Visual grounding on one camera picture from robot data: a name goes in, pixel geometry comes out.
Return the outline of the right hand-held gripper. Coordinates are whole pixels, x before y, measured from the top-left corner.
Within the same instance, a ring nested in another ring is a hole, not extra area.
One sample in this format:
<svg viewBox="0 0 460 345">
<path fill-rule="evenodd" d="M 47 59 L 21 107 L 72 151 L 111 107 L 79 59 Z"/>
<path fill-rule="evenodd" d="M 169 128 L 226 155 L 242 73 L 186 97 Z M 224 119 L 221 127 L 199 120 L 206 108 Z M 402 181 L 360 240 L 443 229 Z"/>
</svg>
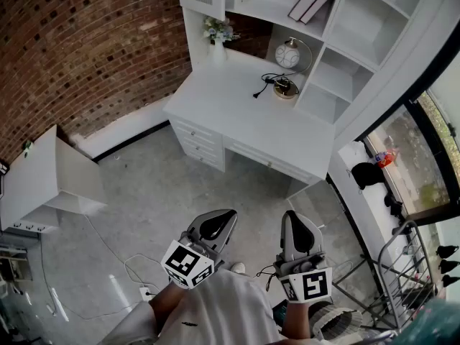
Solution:
<svg viewBox="0 0 460 345">
<path fill-rule="evenodd" d="M 321 230 L 307 217 L 288 210 L 282 217 L 281 257 L 273 263 L 289 303 L 309 303 L 331 296 L 332 268 L 325 259 Z"/>
</svg>

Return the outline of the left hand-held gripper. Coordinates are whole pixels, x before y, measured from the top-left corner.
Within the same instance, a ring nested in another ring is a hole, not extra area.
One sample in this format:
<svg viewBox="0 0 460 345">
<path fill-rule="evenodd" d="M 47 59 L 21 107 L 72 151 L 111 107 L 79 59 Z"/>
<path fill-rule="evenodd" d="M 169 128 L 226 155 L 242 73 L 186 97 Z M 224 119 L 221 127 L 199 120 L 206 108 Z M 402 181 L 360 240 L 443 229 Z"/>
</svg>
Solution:
<svg viewBox="0 0 460 345">
<path fill-rule="evenodd" d="M 197 216 L 173 240 L 161 260 L 169 278 L 179 287 L 193 289 L 223 264 L 221 256 L 237 222 L 234 209 L 218 209 Z"/>
</svg>

